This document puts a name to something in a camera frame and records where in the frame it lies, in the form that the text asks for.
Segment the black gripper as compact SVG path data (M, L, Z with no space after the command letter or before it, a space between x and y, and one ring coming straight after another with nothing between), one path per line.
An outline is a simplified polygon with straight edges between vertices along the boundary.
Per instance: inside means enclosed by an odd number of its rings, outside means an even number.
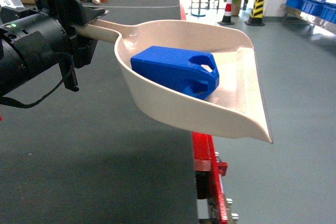
M33 77L58 65L62 84L77 92L75 69L91 62L97 43L78 35L75 26L85 26L109 11L83 6L79 0L36 0L36 4L39 13L33 18Z

